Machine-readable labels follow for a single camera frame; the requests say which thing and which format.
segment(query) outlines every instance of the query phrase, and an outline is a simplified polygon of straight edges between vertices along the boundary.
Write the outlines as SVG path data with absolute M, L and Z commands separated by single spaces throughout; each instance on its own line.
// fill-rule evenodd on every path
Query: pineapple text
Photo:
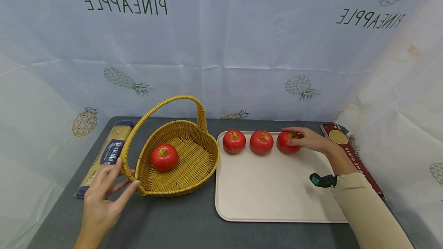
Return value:
M 406 14 L 393 14 L 393 13 L 385 13 L 385 14 L 376 14 L 374 12 L 367 12 L 366 10 L 358 10 L 350 11 L 350 9 L 345 8 L 344 14 L 341 15 L 341 19 L 337 24 L 352 24 L 355 26 L 360 23 L 362 27 L 366 28 L 397 28 L 400 22 L 405 18 Z
M 90 11 L 167 15 L 166 0 L 85 0 Z

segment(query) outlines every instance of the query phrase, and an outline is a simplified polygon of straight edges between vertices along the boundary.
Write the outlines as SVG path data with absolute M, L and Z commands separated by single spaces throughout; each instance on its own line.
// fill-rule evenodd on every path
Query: red tomato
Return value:
M 170 144 L 160 144 L 152 151 L 151 163 L 155 169 L 160 171 L 170 170 L 178 162 L 178 153 Z
M 223 137 L 223 148 L 229 153 L 239 153 L 246 145 L 246 137 L 242 132 L 229 130 Z
M 274 139 L 267 131 L 257 131 L 251 135 L 250 147 L 257 154 L 268 153 L 274 146 Z
M 302 147 L 300 145 L 295 145 L 295 146 L 288 145 L 288 142 L 291 141 L 292 139 L 300 139 L 300 138 L 303 138 L 303 136 L 298 133 L 293 134 L 289 132 L 281 132 L 277 138 L 277 147 L 283 153 L 296 153 Z

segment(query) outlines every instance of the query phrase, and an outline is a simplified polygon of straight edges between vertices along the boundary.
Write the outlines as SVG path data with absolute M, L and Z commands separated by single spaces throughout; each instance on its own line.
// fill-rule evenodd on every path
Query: human hand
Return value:
M 288 145 L 300 145 L 302 147 L 306 147 L 310 150 L 314 150 L 323 154 L 326 154 L 330 149 L 339 147 L 336 143 L 308 128 L 287 127 L 283 128 L 282 131 L 290 133 L 300 133 L 303 135 L 303 138 L 301 139 L 292 139 L 288 142 Z
M 106 234 L 113 228 L 122 214 L 123 208 L 136 190 L 140 181 L 131 183 L 115 201 L 108 200 L 111 194 L 129 184 L 129 180 L 114 185 L 121 174 L 122 160 L 115 165 L 102 168 L 85 194 L 83 203 L 82 228 L 74 248 L 100 248 Z

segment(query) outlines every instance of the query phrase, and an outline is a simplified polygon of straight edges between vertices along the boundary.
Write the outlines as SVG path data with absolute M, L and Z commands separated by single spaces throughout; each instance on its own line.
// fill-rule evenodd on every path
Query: fingers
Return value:
M 124 188 L 127 184 L 129 184 L 129 179 L 125 179 L 122 182 L 114 185 L 107 191 L 105 199 L 108 199 L 108 197 L 110 197 L 112 194 L 116 193 L 120 189 Z
M 304 147 L 304 140 L 303 139 L 292 139 L 288 141 L 288 145 L 295 146 L 300 145 Z
M 286 131 L 286 132 L 290 132 L 290 133 L 301 133 L 302 135 L 306 136 L 306 134 L 310 130 L 305 127 L 286 127 L 286 128 L 283 128 L 282 131 Z
M 107 166 L 105 168 L 100 169 L 100 171 L 94 176 L 94 181 L 92 181 L 91 186 L 88 188 L 88 190 L 95 190 L 100 186 L 100 184 L 103 182 L 103 180 L 108 176 L 108 174 L 113 170 L 113 165 Z
M 102 181 L 102 184 L 100 184 L 97 187 L 97 191 L 99 191 L 100 194 L 105 196 L 106 191 L 111 188 L 111 186 L 114 184 L 114 181 L 117 179 L 118 175 L 120 174 L 120 171 L 122 170 L 122 160 L 120 158 L 117 159 L 117 162 L 115 165 L 112 165 L 111 171 L 108 173 L 108 176 Z
M 114 205 L 119 209 L 122 210 L 126 203 L 129 201 L 129 198 L 131 198 L 134 191 L 136 191 L 138 185 L 140 184 L 140 181 L 137 180 L 133 183 L 131 183 L 125 191 L 120 195 L 120 197 L 114 202 Z

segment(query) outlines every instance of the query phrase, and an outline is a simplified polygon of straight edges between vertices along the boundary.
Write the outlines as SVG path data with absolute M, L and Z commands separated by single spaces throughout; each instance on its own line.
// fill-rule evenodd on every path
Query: wrist strap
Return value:
M 335 188 L 337 185 L 337 176 L 332 175 L 320 177 L 317 173 L 312 173 L 311 176 L 309 176 L 309 180 L 311 180 L 314 186 L 321 188 Z

